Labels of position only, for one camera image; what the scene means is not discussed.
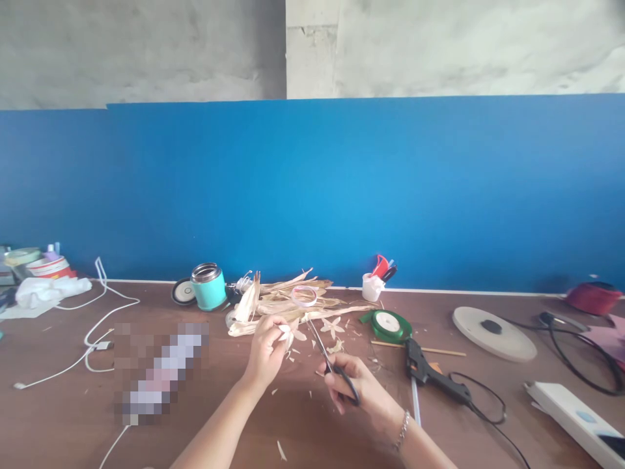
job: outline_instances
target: wooden table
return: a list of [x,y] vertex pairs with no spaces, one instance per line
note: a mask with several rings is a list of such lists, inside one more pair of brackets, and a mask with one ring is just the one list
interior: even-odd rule
[[[96,330],[99,337],[117,323],[151,324],[209,322],[208,359],[193,380],[186,383],[171,413],[158,425],[131,427],[109,457],[106,468],[165,469],[175,460],[231,386],[241,377],[251,337],[227,335],[224,313],[203,313],[197,307],[180,307],[170,299],[171,285],[117,283],[115,288],[141,299],[138,306],[114,313]],[[64,305],[82,304],[100,293],[100,286]],[[347,301],[357,291],[330,291]],[[545,309],[566,313],[591,325],[603,319],[589,317],[554,298],[385,292],[382,300],[407,318],[423,347],[466,352],[467,357],[426,354],[443,372],[460,371],[492,387],[508,405],[508,421],[502,430],[522,449],[533,469],[597,468],[598,465],[549,416],[530,405],[522,388],[525,381],[559,382],[625,433],[625,406],[619,398],[594,391],[578,380],[553,351],[547,335],[528,332],[538,348],[530,363],[511,363],[478,348],[453,325],[451,313],[458,306],[473,306],[530,322]],[[85,351],[83,336],[103,314],[126,301],[108,292],[93,304],[76,311],[52,310],[37,319],[8,320],[0,324],[0,466],[47,469],[97,468],[122,427],[115,421],[115,373],[91,373],[83,363],[67,373],[33,386],[15,390],[15,382],[29,383],[74,363]],[[625,307],[617,307],[624,315]],[[370,326],[357,320],[362,313],[343,316],[350,320],[344,334],[346,350],[360,356],[398,402],[411,409],[410,382],[404,371],[404,351],[370,344]],[[333,345],[323,333],[326,345]],[[577,365],[597,379],[604,368],[595,353],[578,341],[562,340]],[[314,374],[321,359],[310,341],[295,341],[295,362],[285,361],[275,382],[261,398],[242,434],[233,468],[400,468],[400,461],[377,441],[362,412],[340,417],[334,411],[323,379]],[[106,368],[114,351],[92,355],[92,366]],[[378,364],[370,360],[376,358]],[[271,390],[278,389],[275,395]],[[471,388],[486,410],[495,403]],[[419,390],[423,427],[443,450],[463,468],[518,468],[514,450],[493,429],[467,408],[460,407],[434,387]],[[281,462],[280,440],[288,462]]]

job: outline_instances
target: blue wall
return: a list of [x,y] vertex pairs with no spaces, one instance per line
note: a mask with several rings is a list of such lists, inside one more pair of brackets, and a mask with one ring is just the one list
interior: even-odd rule
[[111,278],[625,288],[625,95],[124,104],[0,113],[0,242]]

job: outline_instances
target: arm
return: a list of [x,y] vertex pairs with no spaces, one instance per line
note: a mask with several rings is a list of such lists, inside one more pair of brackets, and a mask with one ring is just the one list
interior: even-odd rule
[[278,342],[274,350],[274,341],[282,334],[280,329],[273,327],[275,324],[286,324],[286,321],[277,316],[261,318],[243,378],[230,390],[171,469],[230,467],[249,415],[282,365],[286,341]]
[[[373,426],[380,432],[382,438],[389,444],[396,443],[404,422],[404,409],[386,392],[359,358],[339,353],[331,355],[330,361],[340,365],[352,379],[352,383],[361,396],[361,408],[369,414]],[[319,372],[323,373],[325,369],[326,363],[323,362],[319,366]],[[341,377],[333,373],[328,373],[325,380],[332,401],[339,413],[344,415],[345,407],[339,400],[338,393],[351,396],[349,386]],[[456,465],[412,417],[408,422],[404,443],[400,448],[400,456],[408,469],[456,469]]]

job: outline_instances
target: person's left hand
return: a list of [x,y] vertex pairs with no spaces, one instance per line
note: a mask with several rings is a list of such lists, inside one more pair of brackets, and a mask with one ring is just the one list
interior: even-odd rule
[[278,325],[287,324],[282,316],[263,316],[256,327],[242,381],[265,392],[280,370],[286,352],[286,340],[275,342],[283,333]]

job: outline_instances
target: bracelet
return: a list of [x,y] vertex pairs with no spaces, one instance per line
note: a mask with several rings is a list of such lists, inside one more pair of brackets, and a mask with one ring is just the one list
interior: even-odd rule
[[406,437],[406,431],[408,430],[408,422],[410,421],[410,412],[406,411],[404,414],[404,422],[402,424],[402,429],[399,432],[399,438],[397,438],[397,443],[393,445],[395,450],[399,452],[402,449],[402,444],[404,444],[404,438]]

